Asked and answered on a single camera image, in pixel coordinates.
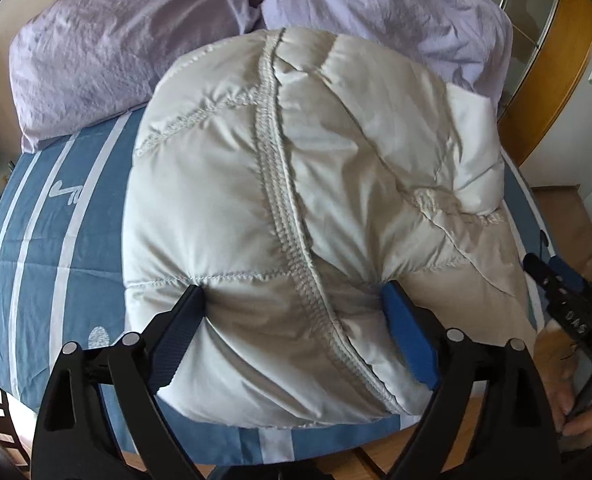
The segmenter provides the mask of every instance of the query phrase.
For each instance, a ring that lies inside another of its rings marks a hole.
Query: folded white jacket
[[[176,61],[140,124],[123,226],[128,329],[204,287],[160,395],[246,428],[420,414],[380,287],[472,339],[531,347],[487,98],[349,36],[262,30]]]

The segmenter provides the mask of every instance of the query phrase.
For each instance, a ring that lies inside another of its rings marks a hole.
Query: bed sheet
[[[143,109],[85,128],[23,155],[0,202],[0,386],[37,411],[63,343],[113,343],[124,332],[121,224],[132,148]],[[505,155],[505,199],[519,254],[538,253],[546,232],[534,198]],[[551,244],[545,248],[554,254]],[[545,323],[544,298],[529,285],[530,320]],[[111,388],[118,442],[134,452]],[[188,420],[163,401],[172,430],[196,463],[302,460],[359,446],[406,428],[398,415],[372,424],[314,430],[248,430]]]

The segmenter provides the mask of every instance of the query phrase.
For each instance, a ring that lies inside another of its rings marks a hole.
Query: pillow
[[[10,47],[23,151],[144,104],[177,57],[259,16],[249,0],[57,1]]]
[[[267,28],[309,27],[380,43],[498,105],[512,24],[491,0],[263,0]]]

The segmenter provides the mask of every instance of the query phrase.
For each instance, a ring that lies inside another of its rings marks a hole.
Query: bed
[[[23,155],[1,198],[0,386],[33,410],[64,342],[95,348],[124,333],[122,209],[143,111]],[[505,161],[504,204],[519,254],[553,255],[552,245],[542,243],[546,227],[527,184],[508,157]],[[546,322],[544,299],[532,285],[530,321],[540,330]],[[106,403],[121,447],[133,452],[111,390]],[[351,431],[343,426],[246,430],[192,422],[159,403],[192,459],[209,464],[305,459],[382,438],[414,422],[396,415]]]

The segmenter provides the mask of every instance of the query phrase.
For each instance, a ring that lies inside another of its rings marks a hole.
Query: wooden chair
[[[21,443],[11,415],[9,413],[9,400],[7,394],[0,389],[0,447],[7,450],[8,454],[16,462],[16,467],[22,472],[29,472],[30,459],[25,447]]]

